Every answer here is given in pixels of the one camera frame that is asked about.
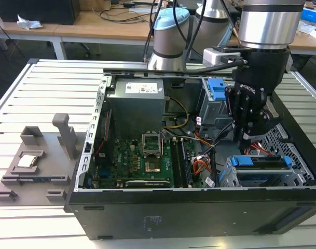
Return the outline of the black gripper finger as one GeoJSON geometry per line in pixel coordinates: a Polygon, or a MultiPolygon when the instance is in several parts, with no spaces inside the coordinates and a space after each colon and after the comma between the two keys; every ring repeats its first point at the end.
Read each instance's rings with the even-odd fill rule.
{"type": "Polygon", "coordinates": [[[280,116],[271,101],[267,101],[257,112],[248,107],[243,108],[239,121],[238,148],[249,149],[256,137],[266,134],[279,123],[280,116]]]}
{"type": "Polygon", "coordinates": [[[225,87],[227,114],[232,118],[233,140],[235,142],[250,142],[248,134],[248,117],[250,115],[251,87],[235,85],[225,87]]]}

